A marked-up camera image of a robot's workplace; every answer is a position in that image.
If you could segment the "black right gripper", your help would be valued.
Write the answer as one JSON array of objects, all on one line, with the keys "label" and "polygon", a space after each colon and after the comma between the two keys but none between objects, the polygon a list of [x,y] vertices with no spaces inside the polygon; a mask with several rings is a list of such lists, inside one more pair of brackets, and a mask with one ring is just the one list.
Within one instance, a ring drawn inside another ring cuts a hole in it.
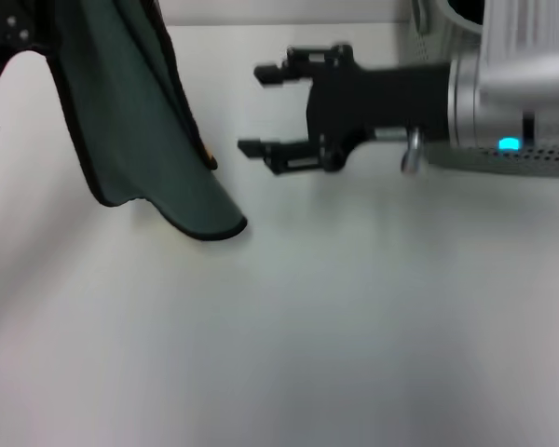
[{"label": "black right gripper", "polygon": [[275,175],[337,172],[357,146],[383,129],[417,130],[425,142],[449,138],[449,63],[365,69],[343,47],[288,47],[280,64],[253,70],[264,87],[311,79],[307,102],[309,140],[238,140],[249,159]]}]

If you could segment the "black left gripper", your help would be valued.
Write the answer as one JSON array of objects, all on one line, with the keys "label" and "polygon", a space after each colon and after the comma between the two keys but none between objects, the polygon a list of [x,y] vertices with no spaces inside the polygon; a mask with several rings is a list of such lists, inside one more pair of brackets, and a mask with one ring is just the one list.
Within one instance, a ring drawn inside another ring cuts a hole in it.
[{"label": "black left gripper", "polygon": [[19,53],[51,57],[59,44],[54,1],[0,0],[0,76]]}]

